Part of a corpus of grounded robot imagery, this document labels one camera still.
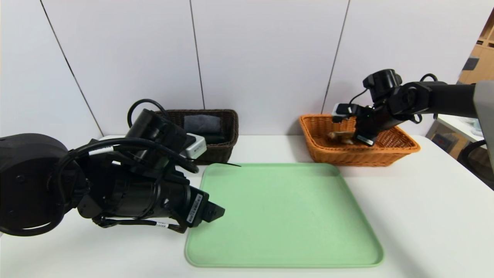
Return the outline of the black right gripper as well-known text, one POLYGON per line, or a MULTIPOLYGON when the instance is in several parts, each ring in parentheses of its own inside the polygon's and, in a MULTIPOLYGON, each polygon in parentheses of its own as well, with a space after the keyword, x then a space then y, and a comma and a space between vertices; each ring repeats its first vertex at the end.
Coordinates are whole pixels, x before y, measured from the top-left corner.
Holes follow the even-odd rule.
POLYGON ((378 129, 371 116, 356 117, 353 138, 366 146, 374 146, 378 136, 378 129))

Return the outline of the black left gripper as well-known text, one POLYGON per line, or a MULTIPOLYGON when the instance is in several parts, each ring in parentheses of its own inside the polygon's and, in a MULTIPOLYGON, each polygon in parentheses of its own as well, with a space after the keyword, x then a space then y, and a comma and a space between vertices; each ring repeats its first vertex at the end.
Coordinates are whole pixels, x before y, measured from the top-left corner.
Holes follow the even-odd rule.
POLYGON ((163 183, 157 203, 157 217, 177 222, 172 228, 193 228, 203 220, 221 218, 225 209, 208 201, 209 195, 198 188, 178 183, 163 183))

